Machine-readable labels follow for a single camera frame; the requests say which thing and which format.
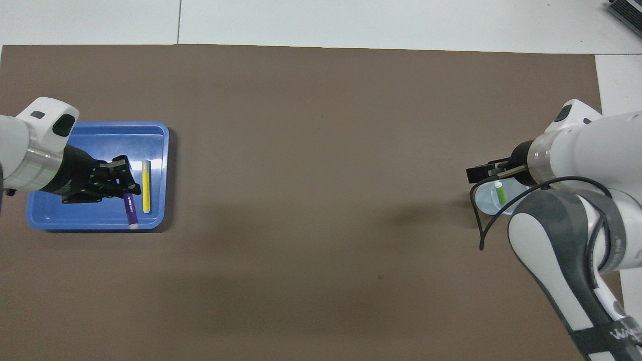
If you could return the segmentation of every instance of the yellow marker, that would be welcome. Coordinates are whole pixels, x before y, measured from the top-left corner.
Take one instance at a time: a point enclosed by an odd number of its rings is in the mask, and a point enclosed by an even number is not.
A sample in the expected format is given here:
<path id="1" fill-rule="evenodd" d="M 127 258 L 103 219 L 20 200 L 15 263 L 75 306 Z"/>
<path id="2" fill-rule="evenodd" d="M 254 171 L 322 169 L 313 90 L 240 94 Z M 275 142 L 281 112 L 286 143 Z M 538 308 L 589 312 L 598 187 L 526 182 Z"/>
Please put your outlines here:
<path id="1" fill-rule="evenodd" d="M 152 211 L 152 200 L 150 196 L 150 161 L 143 159 L 143 212 Z"/>

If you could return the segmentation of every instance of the brown tabletop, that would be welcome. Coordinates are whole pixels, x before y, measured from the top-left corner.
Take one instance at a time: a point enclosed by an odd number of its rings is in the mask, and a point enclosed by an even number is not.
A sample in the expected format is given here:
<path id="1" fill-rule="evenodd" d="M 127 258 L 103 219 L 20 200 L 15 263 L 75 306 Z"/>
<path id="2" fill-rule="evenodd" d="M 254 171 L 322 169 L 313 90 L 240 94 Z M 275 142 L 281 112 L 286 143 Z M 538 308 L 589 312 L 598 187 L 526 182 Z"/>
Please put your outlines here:
<path id="1" fill-rule="evenodd" d="M 0 216 L 1 360 L 580 360 L 465 169 L 578 98 L 589 55 L 5 46 L 0 114 L 171 129 L 153 233 Z"/>

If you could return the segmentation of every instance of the plastic tray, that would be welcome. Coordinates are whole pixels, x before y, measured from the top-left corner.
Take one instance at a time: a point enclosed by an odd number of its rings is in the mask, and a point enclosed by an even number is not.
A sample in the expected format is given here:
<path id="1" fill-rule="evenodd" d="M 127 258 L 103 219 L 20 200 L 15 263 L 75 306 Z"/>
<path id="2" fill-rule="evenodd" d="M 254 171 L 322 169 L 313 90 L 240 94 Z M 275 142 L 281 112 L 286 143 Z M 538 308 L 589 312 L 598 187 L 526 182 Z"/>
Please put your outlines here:
<path id="1" fill-rule="evenodd" d="M 137 183 L 143 178 L 143 159 L 149 159 L 150 213 L 143 213 L 142 196 L 134 196 L 138 229 L 153 229 L 165 215 L 169 130 L 157 121 L 78 122 L 68 144 L 86 151 L 95 159 L 111 161 L 121 154 L 129 158 Z M 104 198 L 98 203 L 63 204 L 59 195 L 36 191 L 27 199 L 27 222 L 36 229 L 51 231 L 129 231 L 121 198 Z"/>

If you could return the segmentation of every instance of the robotic arm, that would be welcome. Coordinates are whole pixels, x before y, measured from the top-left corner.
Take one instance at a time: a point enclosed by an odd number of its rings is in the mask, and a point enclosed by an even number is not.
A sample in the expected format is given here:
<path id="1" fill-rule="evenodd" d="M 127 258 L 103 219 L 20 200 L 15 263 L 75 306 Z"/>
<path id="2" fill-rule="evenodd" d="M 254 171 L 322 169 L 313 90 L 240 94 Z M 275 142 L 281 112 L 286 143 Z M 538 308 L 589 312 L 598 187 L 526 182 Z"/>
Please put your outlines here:
<path id="1" fill-rule="evenodd" d="M 571 100 L 510 158 L 467 170 L 470 182 L 514 175 L 536 186 L 579 176 L 604 185 L 606 194 L 577 180 L 555 183 L 527 196 L 508 225 L 516 256 L 590 361 L 642 360 L 642 328 L 600 276 L 642 267 L 640 139 L 642 112 L 603 118 Z"/>
<path id="2" fill-rule="evenodd" d="M 108 163 L 67 144 L 77 118 L 76 108 L 44 97 L 16 117 L 0 115 L 0 186 L 7 195 L 42 190 L 63 203 L 85 203 L 141 194 L 127 156 Z"/>

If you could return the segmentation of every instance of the black strap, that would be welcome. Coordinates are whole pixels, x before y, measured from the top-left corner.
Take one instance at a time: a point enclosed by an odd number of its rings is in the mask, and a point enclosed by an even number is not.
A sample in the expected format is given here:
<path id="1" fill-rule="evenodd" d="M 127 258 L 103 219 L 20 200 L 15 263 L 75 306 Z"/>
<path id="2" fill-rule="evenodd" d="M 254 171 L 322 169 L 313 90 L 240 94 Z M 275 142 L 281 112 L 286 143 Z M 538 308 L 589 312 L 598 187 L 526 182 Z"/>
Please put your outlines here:
<path id="1" fill-rule="evenodd" d="M 642 328 L 631 316 L 603 326 L 572 332 L 570 336 L 584 355 L 616 351 L 629 346 L 642 347 Z"/>
<path id="2" fill-rule="evenodd" d="M 607 274 L 620 265 L 624 259 L 624 253 L 627 250 L 627 231 L 624 228 L 624 221 L 622 220 L 620 210 L 613 199 L 597 192 L 587 189 L 578 189 L 574 192 L 586 199 L 606 217 L 604 231 L 607 237 L 606 246 L 608 247 L 608 257 L 602 265 L 598 265 L 598 269 L 600 274 Z"/>

